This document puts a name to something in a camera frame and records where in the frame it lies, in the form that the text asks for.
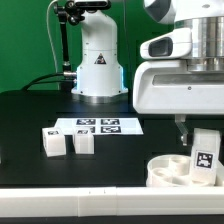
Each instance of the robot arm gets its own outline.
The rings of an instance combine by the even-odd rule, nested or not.
[[[144,0],[144,8],[158,23],[173,24],[176,16],[177,0]]]

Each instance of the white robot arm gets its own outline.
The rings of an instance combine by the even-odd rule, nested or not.
[[[153,7],[164,8],[160,18]],[[141,45],[148,61],[135,74],[136,111],[223,114],[224,0],[145,0],[145,8],[158,22],[175,15],[174,31]]]
[[[123,68],[117,61],[117,25],[101,12],[110,7],[109,0],[70,0],[62,8],[62,14],[66,12],[62,23],[65,19],[82,26],[82,63],[72,89],[74,99],[109,103],[127,98]]]
[[[173,24],[176,16],[177,0],[145,0],[144,8],[158,23]]]

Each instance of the white block with marker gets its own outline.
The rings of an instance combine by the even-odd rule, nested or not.
[[[76,154],[94,154],[94,138],[90,128],[76,127],[73,144]]]

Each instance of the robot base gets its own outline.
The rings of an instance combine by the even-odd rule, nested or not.
[[[114,96],[86,96],[81,93],[73,93],[72,98],[74,100],[79,100],[87,103],[93,104],[104,104],[104,103],[113,103],[117,101],[123,101],[128,99],[128,92],[125,91],[121,94]]]

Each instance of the green wall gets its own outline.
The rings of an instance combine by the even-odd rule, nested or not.
[[[51,0],[0,0],[0,92],[21,89],[42,75],[55,72],[46,26],[46,11]],[[115,2],[104,13],[118,25],[118,61],[125,68],[125,85],[132,88],[136,68],[143,62],[142,42],[170,32],[172,27],[156,24],[143,9],[143,0],[126,0],[130,63],[124,32],[123,2]],[[61,71],[61,40],[57,17],[51,10],[50,27]],[[69,50],[73,69],[81,62],[80,26],[68,25]],[[56,84],[32,89],[57,89]]]

